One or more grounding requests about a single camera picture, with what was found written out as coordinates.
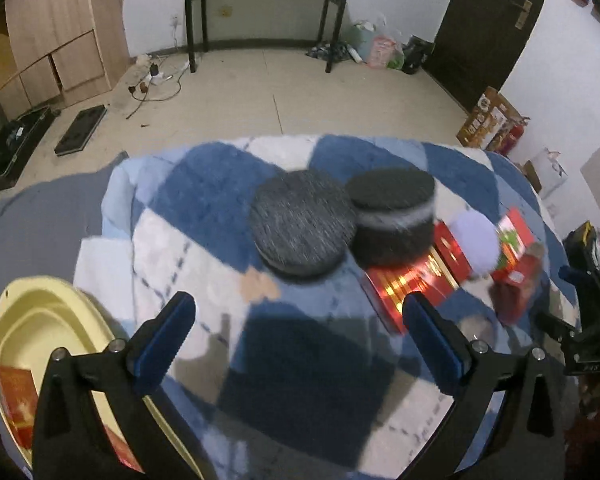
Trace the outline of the red white cigarette carton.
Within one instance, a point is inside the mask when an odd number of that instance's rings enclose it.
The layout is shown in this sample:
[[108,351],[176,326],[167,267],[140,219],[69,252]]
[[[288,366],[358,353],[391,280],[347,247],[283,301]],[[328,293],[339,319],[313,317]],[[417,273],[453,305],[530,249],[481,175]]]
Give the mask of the red white cigarette carton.
[[532,234],[517,208],[498,222],[501,255],[491,273],[492,307],[501,324],[518,323],[540,288],[545,247]]

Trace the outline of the yellow plastic basin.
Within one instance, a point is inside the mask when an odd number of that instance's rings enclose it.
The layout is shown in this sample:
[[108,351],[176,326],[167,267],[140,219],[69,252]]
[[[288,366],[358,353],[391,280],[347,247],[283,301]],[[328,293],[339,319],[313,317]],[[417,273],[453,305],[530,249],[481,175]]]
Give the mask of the yellow plastic basin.
[[[38,395],[47,362],[55,349],[64,347],[72,356],[83,356],[102,352],[115,339],[131,338],[114,336],[94,302],[59,278],[20,278],[1,294],[0,365],[30,370]],[[204,474],[192,453],[151,399],[154,393],[145,398],[149,411],[186,463],[196,471],[194,479],[202,478]]]

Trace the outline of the lavender plush ball keychain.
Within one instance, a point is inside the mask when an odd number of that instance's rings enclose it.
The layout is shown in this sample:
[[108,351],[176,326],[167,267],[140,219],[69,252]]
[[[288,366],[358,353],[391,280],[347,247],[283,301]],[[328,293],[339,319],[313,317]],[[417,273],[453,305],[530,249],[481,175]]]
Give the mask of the lavender plush ball keychain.
[[468,261],[472,275],[489,274],[498,266],[501,255],[498,230],[484,214],[465,210],[449,224],[449,230]]

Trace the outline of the shiny red gold box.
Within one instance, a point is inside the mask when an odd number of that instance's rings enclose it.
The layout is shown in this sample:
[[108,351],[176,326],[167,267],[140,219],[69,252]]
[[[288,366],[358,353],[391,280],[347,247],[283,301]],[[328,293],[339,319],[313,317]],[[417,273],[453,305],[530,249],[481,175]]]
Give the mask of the shiny red gold box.
[[460,244],[442,221],[434,227],[434,244],[425,255],[406,266],[369,268],[362,289],[390,334],[405,334],[403,304],[412,292],[421,292],[434,307],[471,276]]

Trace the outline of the black round sandwich cookie box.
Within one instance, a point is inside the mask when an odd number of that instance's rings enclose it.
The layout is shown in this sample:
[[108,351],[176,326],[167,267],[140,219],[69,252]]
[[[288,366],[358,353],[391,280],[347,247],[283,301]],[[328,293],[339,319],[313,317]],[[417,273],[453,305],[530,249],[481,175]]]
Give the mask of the black round sandwich cookie box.
[[356,210],[353,257],[362,268],[405,266],[434,239],[436,180],[415,168],[378,168],[346,184]]

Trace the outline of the dark speckled round disc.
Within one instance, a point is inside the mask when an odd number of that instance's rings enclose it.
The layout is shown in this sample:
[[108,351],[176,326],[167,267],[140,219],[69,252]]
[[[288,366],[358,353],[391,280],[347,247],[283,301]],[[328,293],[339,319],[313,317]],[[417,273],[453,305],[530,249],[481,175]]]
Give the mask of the dark speckled round disc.
[[264,262],[294,280],[336,268],[356,232],[356,212],[344,185],[311,169],[283,172],[260,184],[248,222]]

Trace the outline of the red box in basin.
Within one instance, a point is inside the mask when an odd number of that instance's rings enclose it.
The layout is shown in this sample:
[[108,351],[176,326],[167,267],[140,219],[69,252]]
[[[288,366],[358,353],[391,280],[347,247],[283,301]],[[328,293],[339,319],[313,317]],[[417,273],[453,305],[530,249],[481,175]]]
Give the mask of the red box in basin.
[[[117,458],[123,465],[142,472],[140,464],[122,437],[122,431],[105,395],[96,392],[92,397]],[[0,408],[10,434],[29,467],[32,466],[33,426],[37,405],[38,389],[31,371],[0,365]]]

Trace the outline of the grey bed sheet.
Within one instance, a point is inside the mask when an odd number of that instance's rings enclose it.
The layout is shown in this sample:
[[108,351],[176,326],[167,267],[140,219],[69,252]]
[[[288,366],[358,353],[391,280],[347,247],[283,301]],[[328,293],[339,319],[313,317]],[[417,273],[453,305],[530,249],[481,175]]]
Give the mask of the grey bed sheet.
[[100,204],[122,152],[107,166],[41,182],[0,200],[0,296],[16,278],[50,275],[70,282],[84,237],[102,232]]

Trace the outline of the blue white checkered rug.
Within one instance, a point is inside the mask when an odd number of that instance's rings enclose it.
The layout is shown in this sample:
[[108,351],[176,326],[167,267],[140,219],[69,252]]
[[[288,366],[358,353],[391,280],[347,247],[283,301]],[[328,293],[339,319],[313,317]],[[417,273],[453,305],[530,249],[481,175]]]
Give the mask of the blue white checkered rug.
[[491,220],[517,209],[545,247],[539,305],[570,324],[580,313],[544,204],[506,158],[395,138],[239,139],[117,162],[102,198],[102,236],[84,240],[74,284],[133,333],[173,294],[196,321],[163,382],[221,479],[393,479],[442,421],[442,394],[409,336],[386,331],[351,257],[298,282],[253,245],[256,188],[286,171],[345,181],[373,168],[416,167],[437,182],[436,216]]

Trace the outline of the printed cardboard box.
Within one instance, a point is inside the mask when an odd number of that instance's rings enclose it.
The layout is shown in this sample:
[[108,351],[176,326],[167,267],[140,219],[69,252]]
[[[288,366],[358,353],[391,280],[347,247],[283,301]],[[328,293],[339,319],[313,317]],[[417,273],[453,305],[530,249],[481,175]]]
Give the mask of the printed cardboard box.
[[505,96],[492,87],[486,88],[456,138],[465,148],[497,152],[505,137],[522,116]]

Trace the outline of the open black case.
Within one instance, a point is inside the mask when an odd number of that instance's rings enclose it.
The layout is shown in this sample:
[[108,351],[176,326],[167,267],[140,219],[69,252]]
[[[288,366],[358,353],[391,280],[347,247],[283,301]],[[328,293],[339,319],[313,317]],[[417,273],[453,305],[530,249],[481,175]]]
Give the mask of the open black case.
[[59,110],[49,106],[9,122],[0,131],[0,191],[13,188]]

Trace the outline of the black flat tray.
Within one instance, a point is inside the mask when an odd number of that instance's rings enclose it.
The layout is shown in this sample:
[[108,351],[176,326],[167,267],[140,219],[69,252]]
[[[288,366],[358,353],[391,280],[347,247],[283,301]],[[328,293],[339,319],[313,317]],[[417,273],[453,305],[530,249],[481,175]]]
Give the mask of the black flat tray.
[[55,146],[55,155],[60,157],[83,151],[106,113],[104,104],[81,110]]

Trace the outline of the black bag by door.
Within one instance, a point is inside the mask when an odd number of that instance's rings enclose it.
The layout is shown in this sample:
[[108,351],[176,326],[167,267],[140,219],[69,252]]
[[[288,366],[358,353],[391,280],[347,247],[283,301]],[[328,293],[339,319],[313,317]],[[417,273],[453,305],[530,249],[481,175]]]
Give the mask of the black bag by door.
[[404,55],[402,72],[407,75],[417,73],[427,61],[427,58],[430,57],[431,53],[434,52],[435,46],[436,44],[432,41],[412,35],[402,49]]

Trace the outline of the dark brown door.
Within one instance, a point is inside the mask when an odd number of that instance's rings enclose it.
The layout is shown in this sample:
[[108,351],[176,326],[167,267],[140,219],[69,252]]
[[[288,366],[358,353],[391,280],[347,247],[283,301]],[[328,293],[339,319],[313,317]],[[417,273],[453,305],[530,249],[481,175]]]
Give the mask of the dark brown door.
[[425,70],[468,112],[486,88],[501,89],[544,0],[450,0]]

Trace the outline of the pink plastic bag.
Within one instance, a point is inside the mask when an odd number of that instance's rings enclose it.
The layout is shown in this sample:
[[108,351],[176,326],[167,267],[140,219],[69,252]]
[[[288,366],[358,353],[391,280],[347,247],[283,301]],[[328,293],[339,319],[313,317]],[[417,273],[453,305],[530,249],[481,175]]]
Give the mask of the pink plastic bag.
[[386,68],[396,52],[396,42],[387,36],[376,36],[370,46],[366,65],[371,68]]

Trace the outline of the wooden cabinet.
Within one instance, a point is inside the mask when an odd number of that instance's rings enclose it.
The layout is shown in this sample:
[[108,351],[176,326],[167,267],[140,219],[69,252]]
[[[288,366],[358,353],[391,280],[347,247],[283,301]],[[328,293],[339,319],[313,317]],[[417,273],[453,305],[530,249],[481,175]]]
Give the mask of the wooden cabinet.
[[130,64],[123,0],[0,0],[0,107],[7,119],[106,93]]

